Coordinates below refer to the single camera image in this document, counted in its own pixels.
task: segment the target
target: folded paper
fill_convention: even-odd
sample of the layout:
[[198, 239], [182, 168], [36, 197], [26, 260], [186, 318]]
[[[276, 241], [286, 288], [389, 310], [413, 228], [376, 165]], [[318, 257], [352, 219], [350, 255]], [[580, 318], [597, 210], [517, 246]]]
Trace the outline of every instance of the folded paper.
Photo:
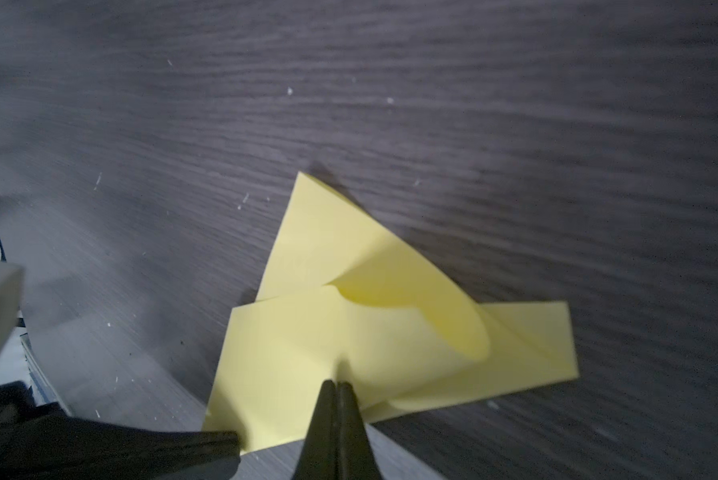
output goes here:
[[298, 174], [255, 303], [231, 312], [204, 430], [246, 452], [305, 436], [325, 379], [367, 422], [578, 375], [564, 302], [473, 302], [332, 188]]

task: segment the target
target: dark wooden table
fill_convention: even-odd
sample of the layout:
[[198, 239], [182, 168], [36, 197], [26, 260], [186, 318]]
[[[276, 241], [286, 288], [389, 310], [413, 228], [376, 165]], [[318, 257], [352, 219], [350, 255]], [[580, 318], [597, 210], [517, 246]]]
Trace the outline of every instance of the dark wooden table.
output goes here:
[[0, 0], [0, 232], [77, 415], [199, 427], [298, 170], [476, 300], [570, 302], [580, 380], [377, 426], [399, 445], [718, 478], [718, 2]]

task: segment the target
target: paper fold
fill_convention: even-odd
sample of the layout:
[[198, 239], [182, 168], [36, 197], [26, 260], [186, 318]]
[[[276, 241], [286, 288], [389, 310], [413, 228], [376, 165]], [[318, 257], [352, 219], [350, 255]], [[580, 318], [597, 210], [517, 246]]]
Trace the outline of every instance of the paper fold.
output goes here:
[[478, 305], [332, 188], [298, 174], [258, 301], [233, 310], [204, 429], [303, 438], [319, 385], [368, 422], [577, 377], [563, 302]]

